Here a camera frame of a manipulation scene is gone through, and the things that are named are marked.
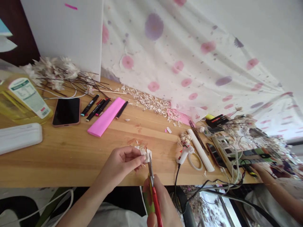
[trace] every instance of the wooden tabletop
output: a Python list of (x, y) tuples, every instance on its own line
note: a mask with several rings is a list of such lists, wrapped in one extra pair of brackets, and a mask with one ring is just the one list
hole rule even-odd
[[(121, 84), (102, 78), (114, 90), (121, 88)], [(74, 91), (62, 91), (66, 95), (73, 95)], [(130, 95), (106, 93), (113, 100), (121, 97), (132, 102)], [(48, 92), (44, 96), (53, 97)], [(92, 98), (81, 98), (81, 109)], [(56, 100), (46, 100), (53, 110)], [(0, 155), (0, 187), (63, 187), (63, 186), (90, 186), (100, 172), (102, 166), (117, 147), (128, 145), (147, 145), (152, 151), (154, 174), (157, 174), (164, 185), (173, 185), (177, 171), (176, 157), (180, 155), (181, 147), (177, 145), (179, 135), (190, 128), (169, 123), (167, 118), (138, 106), (128, 105), (121, 117), (114, 119), (101, 137), (87, 133), (87, 129), (97, 120), (93, 117), (90, 122), (81, 118), (79, 125), (54, 128), (52, 120), (48, 120), (43, 129), (43, 141), (40, 144)], [(15, 126), (16, 124), (3, 116), (0, 119), (0, 128)], [(165, 133), (165, 128), (170, 127), (172, 134)], [(208, 139), (200, 134), (204, 143)], [(213, 166), (214, 161), (208, 156)], [(121, 182), (125, 185), (143, 185), (148, 175), (148, 167), (134, 171), (127, 175)], [(186, 159), (180, 168), (178, 185), (203, 184), (207, 179), (221, 179), (227, 181), (225, 173), (215, 166), (214, 172), (197, 171), (191, 167)], [(244, 183), (257, 183), (258, 181), (246, 175)]]

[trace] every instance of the white wall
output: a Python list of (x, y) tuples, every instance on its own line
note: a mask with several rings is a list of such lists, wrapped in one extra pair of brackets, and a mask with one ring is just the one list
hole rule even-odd
[(103, 0), (21, 3), (41, 56), (70, 57), (81, 70), (100, 74)]
[(248, 47), (303, 109), (303, 1), (202, 2), (204, 14)]

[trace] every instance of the white shirt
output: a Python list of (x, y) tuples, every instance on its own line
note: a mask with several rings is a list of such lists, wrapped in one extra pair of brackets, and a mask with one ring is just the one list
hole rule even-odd
[[(294, 198), (303, 202), (303, 181), (291, 178), (279, 178), (276, 182), (288, 191)], [(269, 213), (281, 227), (300, 227), (298, 222), (289, 215), (272, 197), (264, 184), (258, 185), (253, 191), (247, 194), (245, 199)], [(244, 204), (248, 215), (259, 225), (264, 227), (272, 226), (258, 211), (251, 206)]]
[[(51, 219), (46, 227), (52, 226), (61, 215)], [(87, 227), (147, 227), (147, 216), (141, 217), (137, 213), (103, 202)]]

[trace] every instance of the bottle label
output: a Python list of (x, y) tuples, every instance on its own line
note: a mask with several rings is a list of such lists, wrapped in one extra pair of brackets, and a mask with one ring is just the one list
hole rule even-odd
[(34, 111), (41, 119), (50, 113), (50, 108), (37, 92), (28, 78), (18, 78), (9, 85), (13, 92), (25, 105)]

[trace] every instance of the scissors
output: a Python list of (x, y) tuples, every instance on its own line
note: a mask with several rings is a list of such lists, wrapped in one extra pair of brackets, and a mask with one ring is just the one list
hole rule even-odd
[(153, 171), (152, 171), (152, 157), (151, 157), (151, 154), (149, 154), (148, 170), (149, 170), (149, 185), (150, 185), (150, 188), (151, 188), (152, 200), (153, 200), (154, 206), (155, 206), (155, 213), (156, 213), (156, 216), (157, 216), (158, 227), (163, 227), (160, 206), (159, 206), (159, 202), (158, 202), (156, 189), (155, 189), (155, 186), (154, 186), (154, 174), (153, 174)]

